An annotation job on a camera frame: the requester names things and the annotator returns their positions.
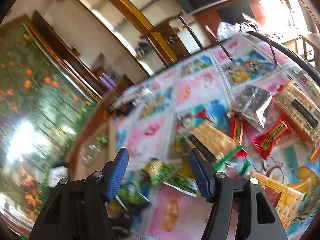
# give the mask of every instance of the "blue gripper pad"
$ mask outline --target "blue gripper pad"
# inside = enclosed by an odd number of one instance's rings
[[[129,163],[129,154],[126,148],[121,148],[116,158],[111,162],[110,168],[106,171],[104,183],[107,186],[108,202],[118,194],[125,170]]]
[[[214,168],[210,163],[205,162],[202,159],[201,155],[196,149],[192,149],[189,152],[189,163],[193,175],[195,176],[201,196],[209,202],[213,196],[211,193],[212,189],[210,188],[210,180],[208,178],[208,175],[215,171]]]

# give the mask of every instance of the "red candy wrapper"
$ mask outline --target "red candy wrapper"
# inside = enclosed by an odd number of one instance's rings
[[[283,117],[280,117],[278,122],[269,132],[252,139],[253,145],[264,160],[270,155],[275,142],[287,131],[291,133],[291,130],[285,123]]]
[[[237,118],[230,118],[230,137],[233,139],[237,144],[242,145],[244,143],[244,121],[239,120]],[[235,157],[246,157],[247,152],[242,148]]]

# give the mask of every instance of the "patterned tablecloth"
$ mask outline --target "patterned tablecloth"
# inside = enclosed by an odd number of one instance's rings
[[[269,45],[247,33],[227,40],[225,47],[240,63],[272,62]],[[226,54],[219,46],[215,46],[129,88],[124,94],[148,86],[153,90],[153,95],[147,104],[139,105],[125,119],[115,121],[117,148],[126,147],[129,150],[125,180],[135,180],[138,175],[136,170],[150,157],[173,163],[181,159],[181,152],[174,147],[177,132],[190,129],[203,119],[229,135],[226,112],[248,84],[260,86],[275,95],[280,85],[291,81],[320,106],[318,85],[293,60],[277,50],[276,58],[279,67],[275,70],[267,69],[266,65],[258,73],[244,67],[232,71],[228,68],[231,62]],[[279,114],[274,112],[268,119],[267,128],[271,128],[278,117]],[[316,163],[311,163],[295,133],[280,139],[267,159],[267,165],[263,166],[260,155],[251,143],[251,139],[258,135],[260,133],[252,126],[248,125],[245,129],[248,159],[258,172],[266,174],[272,169],[273,178],[284,184],[300,181],[297,178],[300,167],[320,175],[320,158]],[[239,167],[244,161],[243,158],[237,159]],[[201,196],[194,198],[167,185],[161,185],[156,190],[142,187],[142,193],[149,198],[152,206],[135,221],[132,239],[201,239],[212,204]],[[286,231],[289,239],[299,239],[311,223],[320,204],[319,193],[320,186],[312,188],[303,209]],[[163,230],[163,221],[166,208],[172,202],[178,205],[179,214],[176,225],[168,232]],[[228,240],[234,239],[237,215],[233,210]]]

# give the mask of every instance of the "silver foil bag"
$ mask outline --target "silver foil bag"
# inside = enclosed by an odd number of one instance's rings
[[[232,110],[247,120],[259,132],[263,132],[271,100],[272,96],[269,91],[249,85],[241,92]]]

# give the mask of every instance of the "purple bottle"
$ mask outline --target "purple bottle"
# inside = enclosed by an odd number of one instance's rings
[[[103,78],[113,87],[116,87],[117,84],[107,75],[103,74]]]
[[[113,89],[113,87],[104,78],[102,78],[102,77],[99,77],[99,78],[100,78],[101,83],[104,84],[106,88],[108,88],[109,90]]]

